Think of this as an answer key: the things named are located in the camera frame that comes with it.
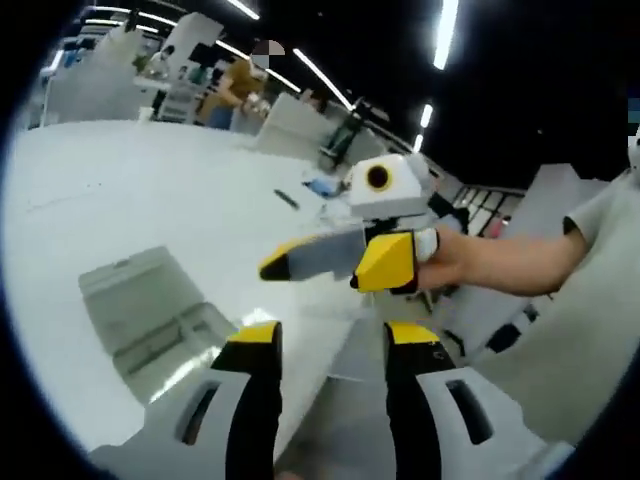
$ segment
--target black ceiling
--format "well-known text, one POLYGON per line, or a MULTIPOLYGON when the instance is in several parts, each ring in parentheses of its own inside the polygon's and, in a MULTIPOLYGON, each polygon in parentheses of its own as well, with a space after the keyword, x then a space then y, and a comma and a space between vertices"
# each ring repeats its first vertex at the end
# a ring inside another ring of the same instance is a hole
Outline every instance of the black ceiling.
MULTIPOLYGON (((300 48, 349 100, 385 110, 409 143, 431 102, 423 152, 466 183, 522 188, 556 162, 610 179, 626 164, 627 97, 640 97, 634 2, 459 0, 444 71, 431 65, 442 0, 246 0, 258 21, 224 0, 172 3, 218 20, 244 51, 256 38, 300 48)), ((321 85, 292 54, 275 70, 321 85)))

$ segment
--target black slot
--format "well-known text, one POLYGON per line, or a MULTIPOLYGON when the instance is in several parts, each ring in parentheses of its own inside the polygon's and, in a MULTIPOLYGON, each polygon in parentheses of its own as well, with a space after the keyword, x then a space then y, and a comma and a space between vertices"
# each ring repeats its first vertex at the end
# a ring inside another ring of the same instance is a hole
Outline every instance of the black slot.
POLYGON ((194 445, 196 440, 198 439, 198 433, 200 433, 200 426, 202 425, 202 420, 204 420, 204 416, 207 413, 207 409, 209 408, 209 404, 211 404, 211 400, 213 396, 216 394, 217 388, 210 388, 198 403, 195 412, 189 419, 189 423, 184 429, 184 434, 182 435, 181 441, 187 445, 194 445))
POLYGON ((447 388, 460 410, 471 443, 480 445, 490 439, 493 435, 493 429, 482 406, 467 384, 462 380, 455 380, 447 382, 447 388))

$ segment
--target yellow cap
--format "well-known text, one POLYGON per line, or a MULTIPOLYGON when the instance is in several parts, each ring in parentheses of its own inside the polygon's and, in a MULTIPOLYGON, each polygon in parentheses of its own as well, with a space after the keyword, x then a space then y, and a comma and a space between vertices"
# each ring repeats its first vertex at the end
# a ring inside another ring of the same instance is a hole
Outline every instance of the yellow cap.
POLYGON ((412 233, 390 233, 374 237, 355 271, 359 292, 399 288, 411 280, 414 272, 412 233))

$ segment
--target workstation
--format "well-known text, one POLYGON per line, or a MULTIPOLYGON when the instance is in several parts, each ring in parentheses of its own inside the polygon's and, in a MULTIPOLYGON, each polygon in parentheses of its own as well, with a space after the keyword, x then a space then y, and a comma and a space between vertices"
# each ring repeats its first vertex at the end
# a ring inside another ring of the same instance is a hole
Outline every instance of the workstation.
MULTIPOLYGON (((228 12, 157 5, 104 2, 80 23, 124 32, 137 11, 138 39, 158 37, 156 53, 175 46, 168 73, 97 47, 61 67, 54 48, 7 159, 14 334, 81 455, 123 479, 417 478, 407 472, 424 470, 424 449, 437 453, 434 478, 559 469, 574 437, 549 433, 558 422, 496 383, 491 363, 565 297, 424 287, 421 269, 446 231, 562 237, 567 215, 615 176, 568 161, 537 164, 520 184, 465 173, 439 150, 449 112, 437 102, 419 106, 411 144, 375 95, 341 93, 294 45, 286 56, 331 92, 328 106, 297 86, 308 77, 272 63, 253 110, 235 106, 230 128, 211 128, 199 112, 219 93, 212 71, 253 65, 255 35, 234 42, 228 12)), ((453 151, 466 147, 455 140, 453 151)), ((546 372, 512 359, 509 369, 546 372)))

